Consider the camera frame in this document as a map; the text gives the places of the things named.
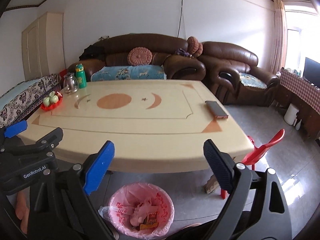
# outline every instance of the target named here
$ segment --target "bottle cap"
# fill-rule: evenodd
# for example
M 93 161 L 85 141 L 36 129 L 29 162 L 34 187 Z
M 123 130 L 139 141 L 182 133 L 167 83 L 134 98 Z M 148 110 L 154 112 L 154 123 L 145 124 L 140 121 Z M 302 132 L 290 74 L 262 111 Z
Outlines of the bottle cap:
M 76 65 L 76 72 L 80 72 L 80 71 L 83 71 L 83 65 L 82 64 L 78 64 Z

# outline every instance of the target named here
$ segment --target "table leg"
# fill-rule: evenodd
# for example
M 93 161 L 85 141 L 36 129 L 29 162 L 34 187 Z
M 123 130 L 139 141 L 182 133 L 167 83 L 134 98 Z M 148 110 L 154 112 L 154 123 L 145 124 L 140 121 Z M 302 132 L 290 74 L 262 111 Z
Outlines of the table leg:
M 207 183 L 204 185 L 204 190 L 207 194 L 214 192 L 219 187 L 219 183 L 215 175 L 212 175 Z

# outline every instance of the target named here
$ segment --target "smartphone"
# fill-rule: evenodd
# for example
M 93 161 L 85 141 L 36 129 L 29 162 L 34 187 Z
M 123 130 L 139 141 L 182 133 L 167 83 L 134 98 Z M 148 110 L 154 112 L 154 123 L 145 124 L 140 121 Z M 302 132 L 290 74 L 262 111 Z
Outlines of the smartphone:
M 228 118 L 229 115 L 219 106 L 216 101 L 205 101 L 206 105 L 208 106 L 210 112 L 214 115 L 215 118 Z

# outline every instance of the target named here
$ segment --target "leather armchair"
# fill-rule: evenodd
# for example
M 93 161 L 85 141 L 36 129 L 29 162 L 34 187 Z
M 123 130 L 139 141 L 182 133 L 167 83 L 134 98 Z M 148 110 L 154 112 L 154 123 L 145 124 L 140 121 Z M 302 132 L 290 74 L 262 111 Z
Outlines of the leather armchair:
M 279 79 L 276 75 L 257 67 L 258 57 L 235 44 L 207 41 L 198 60 L 206 67 L 203 83 L 224 105 L 269 106 L 275 98 Z M 257 77 L 266 89 L 246 87 L 239 73 Z
M 175 55 L 177 49 L 188 50 L 188 43 L 184 39 L 161 34 L 127 34 L 98 41 L 95 46 L 105 48 L 105 60 L 87 59 L 73 63 L 69 72 L 74 72 L 76 65 L 82 63 L 87 81 L 92 74 L 101 70 L 104 66 L 128 66 L 129 52 L 136 47 L 145 47 L 152 52 L 152 65 L 163 65 L 167 79 L 199 80 L 205 77 L 204 64 L 189 57 Z

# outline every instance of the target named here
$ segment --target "wooden cabinet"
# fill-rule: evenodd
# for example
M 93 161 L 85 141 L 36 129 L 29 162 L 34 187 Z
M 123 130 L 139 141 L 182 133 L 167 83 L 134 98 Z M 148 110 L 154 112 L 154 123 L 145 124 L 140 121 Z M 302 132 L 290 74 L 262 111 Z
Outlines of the wooden cabinet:
M 302 119 L 303 127 L 308 132 L 308 136 L 313 139 L 320 136 L 320 115 L 300 97 L 280 85 L 276 101 L 285 108 L 288 108 L 291 103 L 294 104 L 299 109 L 297 117 Z
M 26 80 L 65 69 L 63 14 L 45 13 L 22 32 L 22 62 Z

